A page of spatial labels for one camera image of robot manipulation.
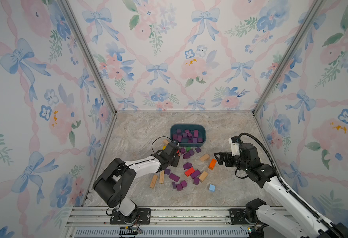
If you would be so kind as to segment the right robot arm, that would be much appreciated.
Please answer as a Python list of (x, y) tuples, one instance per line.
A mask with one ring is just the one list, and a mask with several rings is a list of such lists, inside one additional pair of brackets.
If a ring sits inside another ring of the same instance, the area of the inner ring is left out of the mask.
[(253, 144), (235, 142), (231, 150), (214, 154), (218, 164), (245, 172), (245, 178), (273, 196), (293, 217), (277, 213), (257, 198), (245, 205), (246, 222), (268, 225), (287, 238), (348, 238), (345, 225), (335, 224), (317, 212), (282, 179), (274, 165), (262, 163)]

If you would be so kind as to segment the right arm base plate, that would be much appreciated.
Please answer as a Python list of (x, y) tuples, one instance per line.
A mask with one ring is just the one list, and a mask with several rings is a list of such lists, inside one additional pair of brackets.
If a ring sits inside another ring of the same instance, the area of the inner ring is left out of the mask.
[(245, 208), (230, 208), (228, 210), (229, 217), (228, 222), (230, 225), (252, 225), (248, 216), (245, 213)]

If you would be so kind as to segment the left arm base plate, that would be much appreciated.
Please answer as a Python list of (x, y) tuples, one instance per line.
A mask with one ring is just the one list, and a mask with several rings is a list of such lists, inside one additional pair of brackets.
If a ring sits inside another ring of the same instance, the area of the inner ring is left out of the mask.
[(116, 209), (110, 214), (111, 225), (149, 225), (151, 220), (150, 208), (135, 208), (128, 216), (123, 215)]

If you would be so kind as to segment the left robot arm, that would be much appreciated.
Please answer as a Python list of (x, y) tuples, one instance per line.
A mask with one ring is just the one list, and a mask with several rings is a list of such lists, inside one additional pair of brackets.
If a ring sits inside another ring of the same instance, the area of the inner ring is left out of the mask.
[(124, 218), (137, 218), (138, 206), (127, 197), (136, 178), (156, 174), (169, 166), (177, 167), (179, 146), (177, 141), (169, 142), (165, 149), (158, 150), (145, 159), (123, 161), (115, 158), (93, 184), (93, 190), (109, 208), (115, 209)]

